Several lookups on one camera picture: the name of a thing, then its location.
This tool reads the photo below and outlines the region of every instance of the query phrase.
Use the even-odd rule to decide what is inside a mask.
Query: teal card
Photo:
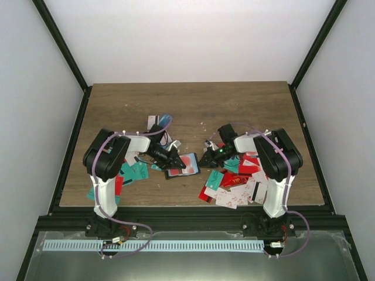
[[[223,177],[224,174],[219,173],[218,171],[212,171],[209,179],[207,180],[206,187],[217,190]]]
[[[95,193],[94,193],[94,187],[92,187],[90,189],[90,191],[88,192],[88,194],[86,195],[86,197],[90,200],[93,200],[95,201]]]
[[[238,167],[240,166],[240,160],[236,157],[234,159],[229,159],[224,161],[224,168],[238,174]]]
[[[151,165],[151,168],[154,169],[154,170],[157,170],[157,171],[161,171],[162,169],[160,169],[157,165],[155,164],[152,164]]]
[[[119,175],[124,178],[124,184],[122,186],[127,186],[131,184],[134,180],[136,180],[137,175],[135,174],[135,171],[134,169],[132,169],[132,167],[130,167],[128,163],[122,164],[119,172]]]
[[[148,179],[148,169],[147,164],[144,162],[136,162],[131,166],[135,171],[135,180],[145,180]]]

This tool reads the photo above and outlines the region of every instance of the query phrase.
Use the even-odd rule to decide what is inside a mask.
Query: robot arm
[[[154,125],[150,132],[157,132],[161,129],[162,127]],[[104,147],[104,150],[100,153],[98,161],[96,162],[95,174],[98,180],[98,186],[96,187],[97,183],[92,173],[94,159],[101,145],[113,134],[113,131],[102,129],[83,157],[83,165],[87,168],[87,173],[90,175],[91,181],[95,187],[94,195],[96,199],[94,211],[102,218],[107,217],[100,210],[100,207],[110,217],[117,211],[115,202],[115,177],[120,172],[125,155],[128,152],[141,152],[150,155],[153,157],[155,164],[162,170],[186,168],[174,146],[169,147],[167,150],[162,148],[159,144],[163,132],[152,136],[118,135],[112,138]]]
[[[224,146],[216,150],[208,148],[199,162],[200,166],[218,167],[220,165],[223,167],[225,160],[239,153],[257,151],[263,171],[269,178],[267,198],[263,209],[270,218],[284,215],[283,205],[287,203],[290,185],[303,164],[301,154],[286,131],[277,129],[266,133],[266,135],[282,150],[291,165],[292,174],[288,186],[285,185],[288,176],[285,160],[262,136],[257,134],[237,136],[230,124],[222,126],[218,131]],[[285,202],[283,202],[285,189],[287,189],[287,193]]]

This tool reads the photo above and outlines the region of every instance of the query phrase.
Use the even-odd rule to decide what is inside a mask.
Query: metal frame
[[[36,239],[40,231],[86,231],[87,223],[93,215],[93,209],[90,207],[59,206],[92,86],[89,87],[87,85],[44,1],[32,1],[84,91],[84,94],[50,204],[49,213],[48,215],[39,217],[37,221],[35,231],[32,235],[17,280],[24,280],[26,276]],[[352,246],[351,254],[360,280],[367,280],[345,216],[335,214],[335,209],[296,94],[296,88],[299,86],[304,75],[308,71],[309,66],[313,62],[313,59],[318,53],[334,22],[338,18],[346,1],[347,0],[336,0],[294,81],[289,85],[289,90],[304,133],[325,204],[321,206],[290,206],[289,209],[302,213],[309,221],[311,230],[343,231],[346,240]],[[249,236],[249,233],[241,227],[242,216],[248,212],[251,212],[254,215],[261,215],[263,213],[263,208],[261,206],[239,207],[236,210],[230,210],[223,207],[119,207],[117,215],[118,218],[122,220],[150,225],[154,231],[243,231],[244,236]],[[298,216],[291,215],[289,219],[295,225],[295,230],[305,229],[304,222]]]

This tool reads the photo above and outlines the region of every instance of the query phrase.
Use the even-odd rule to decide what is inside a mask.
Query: white wall
[[[32,1],[1,1],[0,26],[0,279],[15,280],[82,91]]]
[[[334,0],[46,0],[92,83],[290,83]]]
[[[375,2],[348,1],[298,97],[336,211],[375,280]]]

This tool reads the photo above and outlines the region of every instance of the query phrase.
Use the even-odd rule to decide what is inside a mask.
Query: wooden surface
[[[92,183],[82,158],[101,128],[145,131],[148,115],[164,112],[173,116],[168,132],[182,142],[180,154],[196,152],[199,159],[204,140],[229,122],[247,122],[261,131],[283,127],[304,159],[288,203],[323,204],[286,82],[235,82],[94,85],[60,205],[94,205],[86,198]],[[248,131],[241,126],[234,129],[238,134]],[[202,169],[201,174],[170,180],[165,180],[162,172],[150,168],[148,171],[149,179],[123,188],[120,205],[208,205],[198,195],[210,170]]]

